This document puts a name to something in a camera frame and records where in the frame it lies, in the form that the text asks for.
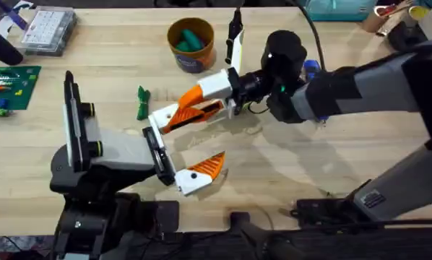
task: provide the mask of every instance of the wire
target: wire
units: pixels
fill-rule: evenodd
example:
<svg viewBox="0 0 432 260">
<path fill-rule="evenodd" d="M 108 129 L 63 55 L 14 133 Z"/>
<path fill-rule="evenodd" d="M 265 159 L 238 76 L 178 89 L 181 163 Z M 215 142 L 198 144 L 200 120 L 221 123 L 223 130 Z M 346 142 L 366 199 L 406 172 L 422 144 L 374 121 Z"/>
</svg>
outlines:
<svg viewBox="0 0 432 260">
<path fill-rule="evenodd" d="M 323 71 L 326 71 L 325 62 L 324 62 L 324 54 L 322 53 L 322 47 L 320 45 L 319 34 L 317 33 L 316 26 L 312 22 L 312 19 L 309 17 L 308 12 L 304 9 L 303 6 L 298 4 L 298 2 L 296 0 L 285 0 L 285 2 L 292 4 L 293 6 L 298 7 L 301 10 L 301 12 L 303 13 L 306 20 L 308 21 L 309 26 L 311 27 L 312 33 L 314 34 L 314 38 L 316 39 L 316 46 L 317 46 L 317 52 L 319 53 L 320 67 Z"/>
<path fill-rule="evenodd" d="M 23 251 L 10 237 L 3 235 L 3 238 L 6 238 L 12 245 L 15 246 L 19 251 Z"/>
<path fill-rule="evenodd" d="M 208 239 L 208 238 L 214 238 L 214 237 L 217 237 L 217 236 L 220 236 L 220 235 L 225 235 L 225 234 L 227 234 L 228 232 L 229 232 L 229 230 L 228 230 L 228 231 L 225 231 L 225 232 L 221 232 L 221 233 L 215 233 L 215 234 L 207 235 L 207 236 L 205 236 L 205 237 L 203 237 L 203 238 L 199 238 L 199 239 L 197 239 L 197 240 L 191 242 L 190 244 L 188 244 L 188 243 L 182 243 L 182 245 L 180 245 L 178 248 L 176 248 L 175 250 L 171 251 L 170 253 L 167 253 L 166 255 L 164 255 L 164 256 L 163 256 L 162 258 L 160 258 L 159 260 L 167 260 L 167 259 L 170 259 L 170 258 L 172 258 L 173 256 L 177 256 L 178 254 L 180 254 L 180 253 L 182 253 L 182 252 L 184 252 L 184 251 L 186 251 L 186 250 L 189 250 L 192 246 L 196 245 L 197 243 L 200 243 L 200 242 L 202 242 L 202 241 L 204 241 L 204 240 L 206 240 L 206 239 Z"/>
<path fill-rule="evenodd" d="M 147 245 L 145 245 L 145 248 L 142 252 L 141 258 L 139 260 L 143 260 L 144 256 L 145 256 L 145 252 L 147 252 L 147 249 L 149 248 L 150 244 L 152 244 L 153 240 L 150 240 L 149 243 L 147 243 Z"/>
<path fill-rule="evenodd" d="M 248 111 L 250 111 L 251 113 L 253 113 L 253 114 L 255 114 L 255 115 L 262 114 L 262 113 L 264 113 L 264 112 L 266 112 L 266 111 L 269 110 L 269 108 L 266 108 L 266 109 L 261 110 L 261 111 L 258 111 L 258 112 L 253 111 L 253 110 L 251 109 L 251 104 L 252 104 L 252 103 L 253 103 L 253 101 L 251 101 L 251 102 L 248 104 Z"/>
</svg>

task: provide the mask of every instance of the black mount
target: black mount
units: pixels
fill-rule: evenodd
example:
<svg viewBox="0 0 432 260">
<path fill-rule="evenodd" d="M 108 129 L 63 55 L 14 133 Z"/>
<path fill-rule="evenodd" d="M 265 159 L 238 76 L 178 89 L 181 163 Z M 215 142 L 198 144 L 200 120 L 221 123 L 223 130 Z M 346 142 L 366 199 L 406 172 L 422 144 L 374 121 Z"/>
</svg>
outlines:
<svg viewBox="0 0 432 260">
<path fill-rule="evenodd" d="M 327 227 L 323 231 L 329 234 L 357 234 L 383 229 L 383 225 L 372 225 L 372 220 L 353 203 L 355 193 L 370 181 L 366 181 L 345 198 L 299 199 L 290 215 L 298 220 L 298 225 L 302 229 Z"/>
<path fill-rule="evenodd" d="M 175 232 L 179 224 L 178 202 L 141 201 L 138 194 L 118 192 L 158 174 L 157 158 L 154 157 L 155 168 L 148 170 L 116 170 L 91 163 L 91 159 L 103 155 L 101 140 L 89 142 L 85 128 L 85 119 L 95 115 L 94 105 L 81 103 L 78 84 L 69 71 L 64 94 L 69 145 L 59 148 L 52 158 L 50 187 L 64 195 L 65 206 L 54 234 L 51 260 L 64 259 L 67 253 L 99 259 L 101 254 L 117 247 L 128 231 L 153 236 Z M 147 138 L 152 156 L 153 141 Z M 172 175 L 158 176 L 166 185 L 174 182 Z"/>
</svg>

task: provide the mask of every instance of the gray robot arm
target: gray robot arm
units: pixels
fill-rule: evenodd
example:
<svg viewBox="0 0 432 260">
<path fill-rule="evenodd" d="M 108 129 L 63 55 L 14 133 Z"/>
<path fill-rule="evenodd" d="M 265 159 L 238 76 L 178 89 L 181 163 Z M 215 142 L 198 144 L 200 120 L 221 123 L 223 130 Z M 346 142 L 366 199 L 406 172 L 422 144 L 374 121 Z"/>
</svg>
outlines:
<svg viewBox="0 0 432 260">
<path fill-rule="evenodd" d="M 373 221 L 432 204 L 432 41 L 362 67 L 325 72 L 289 99 L 278 93 L 270 98 L 291 102 L 283 106 L 290 106 L 298 118 L 288 122 L 370 111 L 420 112 L 431 139 L 351 199 Z"/>
</svg>

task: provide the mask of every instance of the wooden table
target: wooden table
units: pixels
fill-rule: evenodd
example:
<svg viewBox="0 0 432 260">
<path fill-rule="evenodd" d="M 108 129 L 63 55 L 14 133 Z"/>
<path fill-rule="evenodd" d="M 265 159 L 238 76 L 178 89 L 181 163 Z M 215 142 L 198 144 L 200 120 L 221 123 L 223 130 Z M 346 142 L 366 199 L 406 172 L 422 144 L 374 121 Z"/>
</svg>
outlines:
<svg viewBox="0 0 432 260">
<path fill-rule="evenodd" d="M 79 24 L 62 58 L 31 56 L 22 64 L 43 67 L 29 108 L 0 119 L 0 235 L 54 231 L 64 200 L 49 190 L 49 163 L 65 142 L 61 107 L 67 69 L 79 83 L 82 99 L 95 103 L 101 127 L 139 135 L 148 122 L 136 120 L 138 85 L 152 92 L 150 109 L 155 110 L 176 102 L 198 78 L 227 67 L 225 39 L 233 9 L 78 9 L 77 14 Z M 202 17 L 213 25 L 217 62 L 211 71 L 187 74 L 176 66 L 166 33 L 182 17 Z M 244 9 L 243 23 L 242 72 L 260 67 L 267 36 L 278 29 L 296 32 L 308 58 L 317 59 L 311 29 L 295 8 Z M 356 23 L 316 26 L 328 70 L 390 52 L 382 38 Z M 9 39 L 16 41 L 19 33 L 13 29 Z M 227 151 L 226 170 L 210 187 L 184 197 L 175 186 L 152 177 L 126 190 L 143 199 L 180 201 L 180 231 L 224 230 L 228 213 L 236 210 L 250 212 L 263 228 L 292 229 L 296 221 L 283 212 L 291 202 L 328 192 L 344 196 L 427 138 L 417 113 L 338 116 L 326 127 L 287 125 L 269 113 L 246 114 L 165 136 L 178 168 Z M 432 217 L 432 206 L 407 217 Z"/>
</svg>

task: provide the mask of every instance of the cylindrical container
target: cylindrical container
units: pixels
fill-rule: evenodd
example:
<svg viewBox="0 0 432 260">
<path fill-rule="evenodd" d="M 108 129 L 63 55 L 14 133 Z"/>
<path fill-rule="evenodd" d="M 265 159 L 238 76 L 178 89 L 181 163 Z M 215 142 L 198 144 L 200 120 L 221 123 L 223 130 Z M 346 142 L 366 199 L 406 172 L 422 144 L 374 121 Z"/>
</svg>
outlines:
<svg viewBox="0 0 432 260">
<path fill-rule="evenodd" d="M 362 22 L 362 29 L 366 32 L 376 33 L 388 20 L 388 17 L 382 17 L 378 14 L 380 9 L 384 9 L 384 6 L 375 6 L 373 11 L 367 16 L 367 19 Z"/>
<path fill-rule="evenodd" d="M 22 60 L 22 54 L 0 35 L 0 61 L 7 65 L 17 65 Z"/>
<path fill-rule="evenodd" d="M 183 40 L 182 30 L 192 31 L 201 42 L 203 49 L 195 52 L 183 52 L 176 48 L 176 45 Z M 200 73 L 210 68 L 215 62 L 215 51 L 213 49 L 215 31 L 212 26 L 200 18 L 183 18 L 173 23 L 168 30 L 168 43 L 177 64 L 189 73 Z"/>
</svg>

